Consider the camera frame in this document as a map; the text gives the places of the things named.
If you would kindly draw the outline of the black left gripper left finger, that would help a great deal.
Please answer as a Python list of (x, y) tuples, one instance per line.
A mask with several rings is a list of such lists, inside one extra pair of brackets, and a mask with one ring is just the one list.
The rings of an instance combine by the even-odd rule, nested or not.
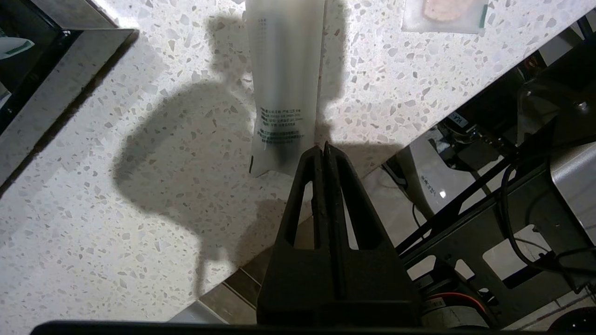
[[(321, 308), (334, 299), (329, 218), (322, 150), (302, 154), (257, 299), (261, 326), (315, 326)], [(306, 185), (312, 183), (314, 248), (294, 246)]]

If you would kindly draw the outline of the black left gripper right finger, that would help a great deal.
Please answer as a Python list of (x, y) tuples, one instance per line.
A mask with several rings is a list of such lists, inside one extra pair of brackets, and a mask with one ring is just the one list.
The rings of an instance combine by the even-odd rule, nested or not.
[(421, 299), (349, 157), (326, 143), (332, 312), (349, 326), (421, 326)]

